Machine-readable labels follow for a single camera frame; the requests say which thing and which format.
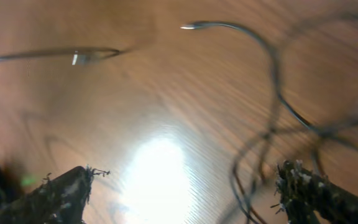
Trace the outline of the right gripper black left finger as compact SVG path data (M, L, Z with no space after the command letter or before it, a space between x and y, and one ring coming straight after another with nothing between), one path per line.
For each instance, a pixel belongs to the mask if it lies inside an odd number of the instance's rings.
M0 224L81 224L96 175L109 172L77 166L44 182L31 193L0 206Z

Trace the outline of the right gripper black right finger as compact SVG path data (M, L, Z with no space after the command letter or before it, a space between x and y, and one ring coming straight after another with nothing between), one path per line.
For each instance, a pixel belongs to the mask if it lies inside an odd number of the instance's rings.
M329 223L358 223L358 196L303 168L300 161L277 167L279 212L288 223L318 223L315 213Z

